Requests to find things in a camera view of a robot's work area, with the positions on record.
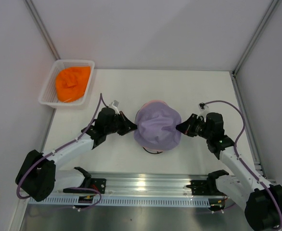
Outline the purple bucket hat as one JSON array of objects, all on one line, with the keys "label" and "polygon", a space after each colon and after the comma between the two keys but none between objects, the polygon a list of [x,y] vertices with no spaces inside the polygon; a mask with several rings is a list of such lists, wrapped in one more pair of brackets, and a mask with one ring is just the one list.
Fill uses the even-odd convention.
[{"label": "purple bucket hat", "polygon": [[150,104],[136,114],[138,128],[134,139],[141,147],[170,151],[180,143],[181,133],[176,130],[180,123],[181,116],[173,108],[162,103]]}]

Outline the black wire hat stand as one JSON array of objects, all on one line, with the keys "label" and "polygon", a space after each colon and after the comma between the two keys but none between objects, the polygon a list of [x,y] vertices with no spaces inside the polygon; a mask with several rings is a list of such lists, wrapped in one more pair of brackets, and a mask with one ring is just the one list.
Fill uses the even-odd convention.
[{"label": "black wire hat stand", "polygon": [[156,150],[148,150],[146,149],[145,147],[143,147],[143,150],[149,154],[153,154],[153,155],[156,155],[156,154],[162,154],[163,151],[156,151]]}]

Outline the pink bucket hat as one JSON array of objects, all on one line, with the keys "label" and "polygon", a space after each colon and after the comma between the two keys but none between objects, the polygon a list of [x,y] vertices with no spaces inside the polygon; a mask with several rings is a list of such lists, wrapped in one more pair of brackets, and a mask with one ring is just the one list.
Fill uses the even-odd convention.
[{"label": "pink bucket hat", "polygon": [[167,103],[166,102],[164,102],[164,101],[162,101],[162,100],[151,100],[151,101],[148,101],[147,103],[145,103],[142,107],[141,107],[141,109],[143,109],[143,108],[145,108],[146,106],[148,106],[148,105],[150,105],[150,104],[153,104],[153,103],[162,103],[162,104],[164,104],[164,105],[167,105]]}]

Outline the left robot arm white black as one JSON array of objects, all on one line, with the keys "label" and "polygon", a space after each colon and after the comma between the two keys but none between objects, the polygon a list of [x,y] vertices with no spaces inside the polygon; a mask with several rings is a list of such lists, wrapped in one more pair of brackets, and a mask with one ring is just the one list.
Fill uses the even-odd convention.
[{"label": "left robot arm white black", "polygon": [[110,134],[126,135],[137,129],[123,112],[116,112],[111,107],[105,107],[94,114],[87,127],[72,141],[51,150],[30,151],[15,179],[17,197],[33,198],[40,202],[52,192],[62,190],[64,193],[96,193],[99,190],[91,174],[81,167],[69,171],[60,168],[76,157],[93,150],[105,142]]}]

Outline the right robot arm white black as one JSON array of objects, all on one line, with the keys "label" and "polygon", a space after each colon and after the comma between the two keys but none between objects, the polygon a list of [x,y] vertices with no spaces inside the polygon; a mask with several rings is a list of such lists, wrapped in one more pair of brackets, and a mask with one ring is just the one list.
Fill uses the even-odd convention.
[{"label": "right robot arm white black", "polygon": [[225,134],[221,114],[209,113],[205,117],[192,114],[176,129],[189,137],[204,138],[209,151],[233,173],[232,176],[225,170],[209,173],[208,192],[222,193],[233,200],[255,231],[282,228],[282,186],[273,185],[245,162],[235,142]]}]

